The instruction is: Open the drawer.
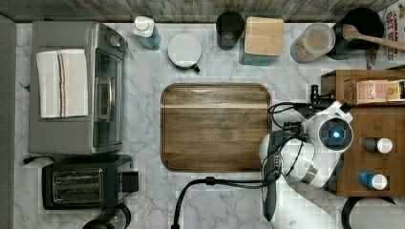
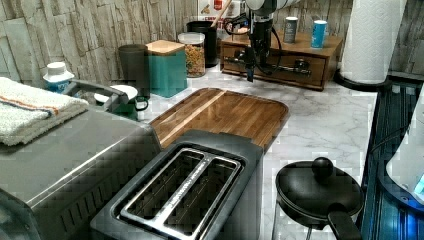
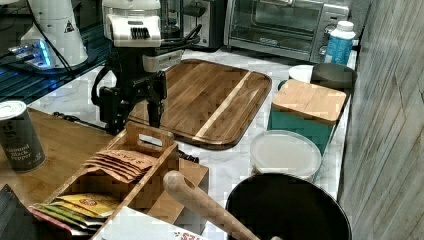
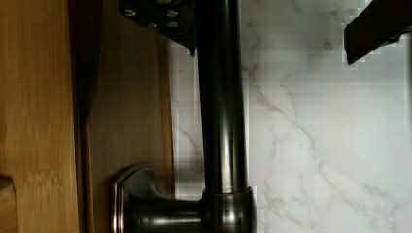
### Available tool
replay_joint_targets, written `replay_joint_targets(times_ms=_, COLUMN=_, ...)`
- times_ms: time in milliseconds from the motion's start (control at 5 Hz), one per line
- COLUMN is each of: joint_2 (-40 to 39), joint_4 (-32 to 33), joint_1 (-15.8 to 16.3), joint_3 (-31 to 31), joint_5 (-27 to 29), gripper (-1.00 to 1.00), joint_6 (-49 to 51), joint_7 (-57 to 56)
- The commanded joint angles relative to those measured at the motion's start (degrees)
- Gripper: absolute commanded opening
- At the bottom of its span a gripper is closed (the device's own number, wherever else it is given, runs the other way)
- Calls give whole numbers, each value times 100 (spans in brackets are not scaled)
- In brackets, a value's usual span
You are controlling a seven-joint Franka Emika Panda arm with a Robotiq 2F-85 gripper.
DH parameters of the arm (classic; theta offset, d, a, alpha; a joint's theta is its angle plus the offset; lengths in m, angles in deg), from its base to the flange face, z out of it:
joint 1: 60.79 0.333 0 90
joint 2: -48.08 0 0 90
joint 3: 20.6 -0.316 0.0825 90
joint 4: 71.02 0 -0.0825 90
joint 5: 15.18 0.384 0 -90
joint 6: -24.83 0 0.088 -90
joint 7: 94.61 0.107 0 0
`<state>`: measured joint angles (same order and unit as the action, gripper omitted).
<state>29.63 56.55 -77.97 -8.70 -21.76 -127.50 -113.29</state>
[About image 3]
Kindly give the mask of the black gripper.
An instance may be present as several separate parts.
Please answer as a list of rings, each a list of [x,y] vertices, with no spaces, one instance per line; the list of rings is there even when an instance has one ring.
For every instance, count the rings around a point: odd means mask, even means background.
[[[116,85],[101,87],[98,95],[100,120],[106,123],[107,133],[117,135],[124,130],[129,113],[142,101],[148,103],[149,125],[160,127],[163,100],[167,97],[166,74],[144,69],[143,56],[151,52],[150,48],[113,47],[106,58],[98,81],[109,72],[116,77]]]

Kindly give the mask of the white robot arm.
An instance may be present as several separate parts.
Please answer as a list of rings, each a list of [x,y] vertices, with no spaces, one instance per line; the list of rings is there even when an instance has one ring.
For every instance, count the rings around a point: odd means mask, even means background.
[[[91,101],[100,108],[106,131],[124,129],[135,105],[147,103],[148,121],[158,127],[167,98],[164,69],[181,60],[190,39],[167,33],[160,0],[103,0],[104,36],[110,54],[96,76]]]

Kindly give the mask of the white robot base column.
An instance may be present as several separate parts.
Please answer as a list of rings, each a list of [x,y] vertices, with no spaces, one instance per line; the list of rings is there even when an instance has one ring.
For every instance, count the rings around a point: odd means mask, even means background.
[[[76,25],[71,0],[26,0],[32,27],[20,44],[8,49],[17,59],[38,70],[75,70],[88,60]]]

